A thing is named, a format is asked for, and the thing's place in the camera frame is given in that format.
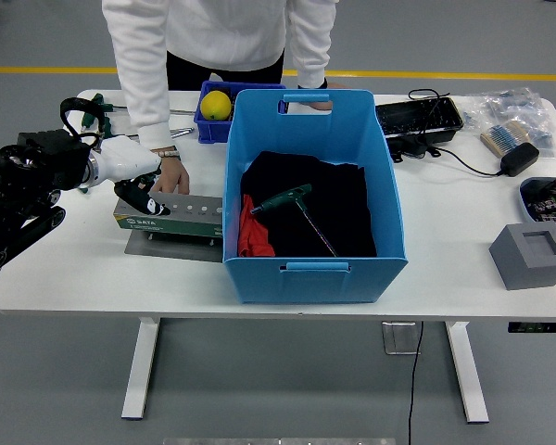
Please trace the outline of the person's left hand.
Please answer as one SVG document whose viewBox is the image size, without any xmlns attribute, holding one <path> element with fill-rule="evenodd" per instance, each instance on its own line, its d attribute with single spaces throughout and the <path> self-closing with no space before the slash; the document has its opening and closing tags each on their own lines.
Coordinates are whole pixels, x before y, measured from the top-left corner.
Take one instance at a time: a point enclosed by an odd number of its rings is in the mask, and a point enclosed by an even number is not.
<svg viewBox="0 0 556 445">
<path fill-rule="evenodd" d="M 322 86 L 319 87 L 319 90 L 322 91 L 324 89 L 348 89 L 347 85 L 342 83 L 334 83 L 330 81 L 325 81 Z M 315 102 L 302 102 L 302 105 L 313 108 L 319 111 L 330 111 L 333 109 L 333 102 L 332 101 L 315 101 Z"/>
</svg>

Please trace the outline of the person's right hand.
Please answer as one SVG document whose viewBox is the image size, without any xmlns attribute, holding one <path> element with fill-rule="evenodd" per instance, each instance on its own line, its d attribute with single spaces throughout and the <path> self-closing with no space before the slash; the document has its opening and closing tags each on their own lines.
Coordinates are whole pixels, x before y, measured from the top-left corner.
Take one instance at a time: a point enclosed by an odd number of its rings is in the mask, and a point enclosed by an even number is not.
<svg viewBox="0 0 556 445">
<path fill-rule="evenodd" d="M 160 193 L 190 193 L 190 178 L 183 163 L 176 157 L 162 158 L 161 173 L 151 190 Z"/>
</svg>

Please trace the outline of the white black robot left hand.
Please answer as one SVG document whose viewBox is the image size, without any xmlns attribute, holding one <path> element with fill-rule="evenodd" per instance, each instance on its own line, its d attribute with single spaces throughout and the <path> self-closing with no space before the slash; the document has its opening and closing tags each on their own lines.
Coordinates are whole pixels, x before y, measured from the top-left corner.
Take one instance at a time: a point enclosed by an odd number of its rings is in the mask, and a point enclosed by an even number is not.
<svg viewBox="0 0 556 445">
<path fill-rule="evenodd" d="M 82 184 L 93 187 L 109 180 L 114 184 L 115 194 L 135 210 L 166 216 L 171 211 L 149 195 L 160 163 L 158 154 L 127 136 L 111 137 L 101 142 L 99 151 L 91 151 Z"/>
</svg>

